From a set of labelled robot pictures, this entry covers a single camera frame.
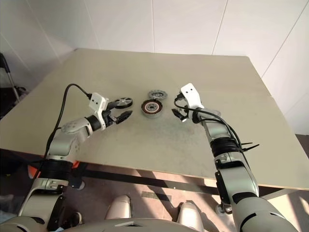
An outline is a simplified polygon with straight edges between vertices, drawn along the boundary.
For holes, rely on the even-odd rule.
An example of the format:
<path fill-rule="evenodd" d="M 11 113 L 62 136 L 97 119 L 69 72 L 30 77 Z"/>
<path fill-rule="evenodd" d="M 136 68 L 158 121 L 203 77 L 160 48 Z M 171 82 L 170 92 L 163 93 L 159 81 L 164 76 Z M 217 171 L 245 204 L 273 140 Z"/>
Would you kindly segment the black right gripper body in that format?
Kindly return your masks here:
<path fill-rule="evenodd" d="M 192 121 L 193 120 L 193 110 L 192 109 L 181 109 L 181 122 L 186 122 L 188 120 Z"/>

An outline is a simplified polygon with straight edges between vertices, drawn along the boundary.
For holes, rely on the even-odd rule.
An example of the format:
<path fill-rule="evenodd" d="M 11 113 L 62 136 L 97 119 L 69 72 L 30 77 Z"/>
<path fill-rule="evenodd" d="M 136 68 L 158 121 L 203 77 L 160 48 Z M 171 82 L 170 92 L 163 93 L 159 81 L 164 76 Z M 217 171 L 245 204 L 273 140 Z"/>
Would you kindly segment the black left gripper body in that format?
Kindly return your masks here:
<path fill-rule="evenodd" d="M 102 111 L 102 118 L 106 126 L 111 126 L 114 123 L 121 123 L 121 120 L 118 117 L 112 116 L 112 109 L 114 109 L 114 107 L 108 107 L 106 110 Z"/>

